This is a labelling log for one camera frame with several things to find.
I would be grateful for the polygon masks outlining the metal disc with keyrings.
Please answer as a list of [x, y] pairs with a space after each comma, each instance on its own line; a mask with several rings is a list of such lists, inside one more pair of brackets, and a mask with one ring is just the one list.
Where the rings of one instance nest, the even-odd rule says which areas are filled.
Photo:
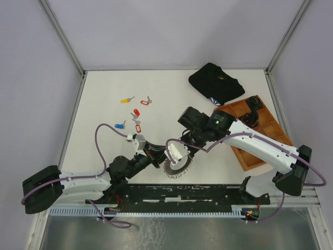
[[166, 176], [171, 179], [179, 178], [187, 172], [192, 161], [193, 159], [190, 156], [186, 156], [175, 165], [172, 165], [171, 161], [169, 159], [166, 159], [164, 161], [163, 171]]

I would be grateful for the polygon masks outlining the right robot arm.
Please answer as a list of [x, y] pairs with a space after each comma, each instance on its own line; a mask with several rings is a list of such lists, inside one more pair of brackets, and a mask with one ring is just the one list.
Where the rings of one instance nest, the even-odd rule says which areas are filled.
[[271, 139], [222, 110], [215, 110], [207, 116], [188, 107], [178, 122], [188, 130], [181, 141], [191, 147], [191, 155], [207, 142], [214, 145], [223, 142], [273, 167], [269, 172], [243, 180], [239, 190], [239, 199], [243, 203], [250, 204], [262, 195], [275, 191], [291, 196], [301, 195], [312, 155], [310, 147], [302, 145], [296, 148]]

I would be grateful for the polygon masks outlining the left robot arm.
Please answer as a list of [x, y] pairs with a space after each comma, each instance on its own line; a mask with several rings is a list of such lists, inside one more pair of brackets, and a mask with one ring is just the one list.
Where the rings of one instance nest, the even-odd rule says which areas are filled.
[[143, 143], [132, 159], [118, 156], [102, 172], [75, 174], [48, 166], [22, 183], [25, 213], [37, 214], [53, 204], [110, 203], [128, 179], [149, 165], [158, 168], [166, 159], [164, 150], [165, 146]]

